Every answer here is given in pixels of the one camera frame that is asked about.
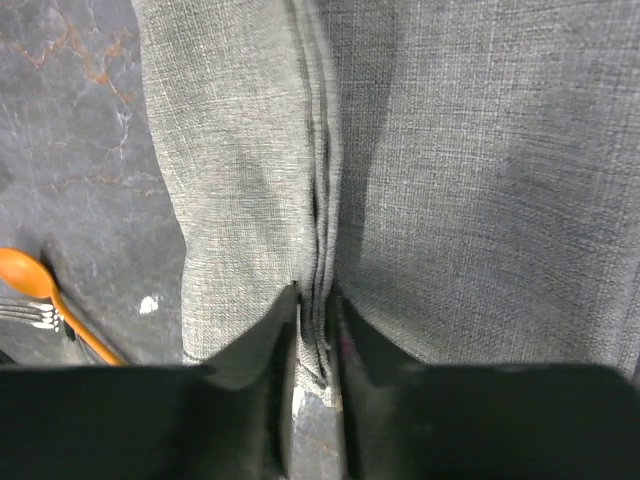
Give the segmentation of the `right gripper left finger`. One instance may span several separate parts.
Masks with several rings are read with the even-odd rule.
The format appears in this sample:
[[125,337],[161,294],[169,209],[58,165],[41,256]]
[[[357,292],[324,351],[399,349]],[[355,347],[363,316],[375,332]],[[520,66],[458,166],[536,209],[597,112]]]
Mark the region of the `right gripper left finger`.
[[298,292],[192,366],[1,370],[5,479],[284,479]]

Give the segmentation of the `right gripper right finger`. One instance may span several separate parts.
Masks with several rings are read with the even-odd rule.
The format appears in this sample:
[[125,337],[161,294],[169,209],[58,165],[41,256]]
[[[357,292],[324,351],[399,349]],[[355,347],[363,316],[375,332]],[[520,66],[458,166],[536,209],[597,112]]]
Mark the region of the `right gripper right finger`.
[[332,294],[347,479],[635,479],[639,393],[585,364],[428,365]]

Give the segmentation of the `grey cloth napkin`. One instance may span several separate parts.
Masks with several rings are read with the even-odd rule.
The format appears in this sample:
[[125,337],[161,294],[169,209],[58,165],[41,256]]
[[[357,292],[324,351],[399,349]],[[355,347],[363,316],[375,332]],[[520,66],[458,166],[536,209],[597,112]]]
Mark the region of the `grey cloth napkin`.
[[183,359],[301,290],[431,364],[639,359],[635,1],[137,1]]

